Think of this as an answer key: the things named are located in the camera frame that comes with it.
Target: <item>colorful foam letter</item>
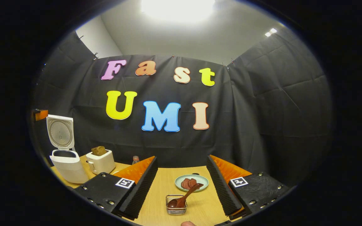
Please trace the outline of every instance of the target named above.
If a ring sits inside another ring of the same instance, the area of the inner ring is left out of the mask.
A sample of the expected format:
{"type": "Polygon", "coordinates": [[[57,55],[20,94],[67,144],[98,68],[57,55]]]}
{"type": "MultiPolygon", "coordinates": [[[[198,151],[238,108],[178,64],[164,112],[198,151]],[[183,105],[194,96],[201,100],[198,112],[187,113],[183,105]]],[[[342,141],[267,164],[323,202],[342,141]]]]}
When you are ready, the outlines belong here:
{"type": "Polygon", "coordinates": [[[142,63],[140,63],[139,68],[136,69],[135,74],[137,76],[142,76],[142,75],[152,75],[156,72],[155,67],[156,67],[156,63],[154,61],[148,60],[148,61],[144,61],[142,63]]]}
{"type": "Polygon", "coordinates": [[[138,94],[134,91],[125,92],[124,95],[127,97],[125,101],[125,109],[122,112],[116,110],[118,96],[121,95],[120,91],[108,91],[107,92],[107,105],[106,113],[107,115],[115,120],[124,120],[131,115],[132,105],[134,104],[134,97],[138,94]]]}
{"type": "Polygon", "coordinates": [[[214,72],[210,71],[210,68],[204,68],[199,70],[202,73],[202,83],[205,86],[214,86],[214,81],[210,80],[210,76],[214,76],[214,72]]]}
{"type": "Polygon", "coordinates": [[[195,125],[193,128],[195,130],[207,130],[209,124],[206,123],[206,108],[209,105],[203,102],[196,102],[192,104],[192,107],[195,108],[195,125]]]}
{"type": "Polygon", "coordinates": [[[189,76],[191,72],[186,67],[176,67],[174,72],[174,80],[177,83],[189,83],[189,81],[191,80],[189,76]]]}
{"type": "Polygon", "coordinates": [[[144,131],[153,131],[155,127],[152,125],[152,121],[155,122],[157,130],[161,130],[164,123],[167,121],[164,131],[166,132],[178,132],[178,110],[181,108],[179,103],[169,103],[161,113],[157,103],[155,101],[145,101],[143,105],[146,107],[145,125],[142,126],[144,131]]]}
{"type": "Polygon", "coordinates": [[[101,78],[102,80],[111,80],[113,79],[113,75],[112,72],[114,72],[114,74],[117,74],[119,72],[119,69],[122,66],[125,66],[125,64],[127,64],[126,60],[114,60],[114,61],[109,61],[108,62],[108,67],[106,72],[104,73],[103,77],[101,78]]]}

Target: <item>letter u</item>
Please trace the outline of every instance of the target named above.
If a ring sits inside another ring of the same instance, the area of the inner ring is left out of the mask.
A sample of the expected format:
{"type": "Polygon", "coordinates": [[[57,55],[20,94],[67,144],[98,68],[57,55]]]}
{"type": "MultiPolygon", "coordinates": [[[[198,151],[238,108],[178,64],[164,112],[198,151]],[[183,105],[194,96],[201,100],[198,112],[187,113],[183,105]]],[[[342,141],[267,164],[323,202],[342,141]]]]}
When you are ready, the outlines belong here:
{"type": "Polygon", "coordinates": [[[122,112],[118,112],[117,107],[117,99],[118,96],[121,95],[120,91],[108,91],[107,92],[107,105],[106,105],[106,113],[107,115],[115,120],[124,120],[131,115],[132,105],[134,104],[134,97],[138,94],[134,91],[125,92],[124,95],[127,97],[125,101],[125,109],[122,112]]]}

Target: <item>blue letter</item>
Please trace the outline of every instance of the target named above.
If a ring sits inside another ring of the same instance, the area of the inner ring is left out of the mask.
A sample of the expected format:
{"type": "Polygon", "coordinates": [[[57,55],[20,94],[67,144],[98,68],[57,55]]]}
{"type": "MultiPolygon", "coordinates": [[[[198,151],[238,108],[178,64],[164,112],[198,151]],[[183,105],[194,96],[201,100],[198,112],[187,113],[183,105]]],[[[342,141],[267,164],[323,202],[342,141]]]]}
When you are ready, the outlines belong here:
{"type": "Polygon", "coordinates": [[[155,122],[157,130],[161,130],[165,121],[167,121],[164,131],[166,132],[178,132],[178,110],[181,108],[179,103],[169,103],[161,113],[157,103],[155,101],[145,101],[143,105],[146,107],[145,125],[142,126],[144,131],[153,131],[155,127],[152,125],[152,120],[155,122]]]}

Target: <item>meat slice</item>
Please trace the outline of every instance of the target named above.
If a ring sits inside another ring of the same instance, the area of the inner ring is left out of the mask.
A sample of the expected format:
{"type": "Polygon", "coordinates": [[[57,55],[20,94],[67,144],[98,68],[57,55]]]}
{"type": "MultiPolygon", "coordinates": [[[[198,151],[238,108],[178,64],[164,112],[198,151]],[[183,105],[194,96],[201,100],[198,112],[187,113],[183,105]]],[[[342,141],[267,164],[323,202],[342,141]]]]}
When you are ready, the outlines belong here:
{"type": "Polygon", "coordinates": [[[196,180],[194,179],[194,178],[192,178],[190,181],[188,181],[188,186],[191,188],[191,187],[193,187],[194,185],[196,185],[197,184],[197,182],[196,182],[196,180]]]}
{"type": "Polygon", "coordinates": [[[190,181],[190,179],[185,178],[184,181],[181,182],[181,187],[182,187],[183,189],[188,189],[188,190],[190,190],[191,187],[188,185],[188,182],[189,182],[189,181],[190,181]]]}

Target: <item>black curtain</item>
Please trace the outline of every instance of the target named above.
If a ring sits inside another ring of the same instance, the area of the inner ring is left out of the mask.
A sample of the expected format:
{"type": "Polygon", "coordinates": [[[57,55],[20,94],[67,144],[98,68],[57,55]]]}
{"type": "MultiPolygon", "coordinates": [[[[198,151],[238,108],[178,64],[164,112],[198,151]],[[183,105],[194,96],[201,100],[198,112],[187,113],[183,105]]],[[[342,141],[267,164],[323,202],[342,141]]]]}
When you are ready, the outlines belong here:
{"type": "MultiPolygon", "coordinates": [[[[328,84],[316,58],[289,30],[279,30],[228,66],[177,56],[93,58],[73,32],[46,62],[34,97],[34,108],[73,117],[79,155],[102,145],[119,163],[155,155],[159,167],[190,167],[205,165],[212,154],[251,172],[269,172],[290,186],[324,155],[332,110],[328,84]],[[127,64],[112,80],[101,80],[112,60],[127,64]],[[136,76],[138,64],[147,60],[155,61],[157,72],[136,76]],[[179,66],[191,71],[189,83],[174,81],[179,66]],[[215,72],[214,86],[201,81],[199,70],[207,67],[215,72]],[[118,111],[125,106],[126,91],[138,93],[127,119],[107,116],[110,90],[122,93],[118,111]],[[157,102],[162,112],[167,104],[180,103],[180,131],[143,131],[147,100],[157,102]],[[209,105],[207,130],[192,127],[195,102],[209,105]]],[[[50,155],[55,148],[45,120],[37,122],[36,130],[43,154],[50,155]]]]}

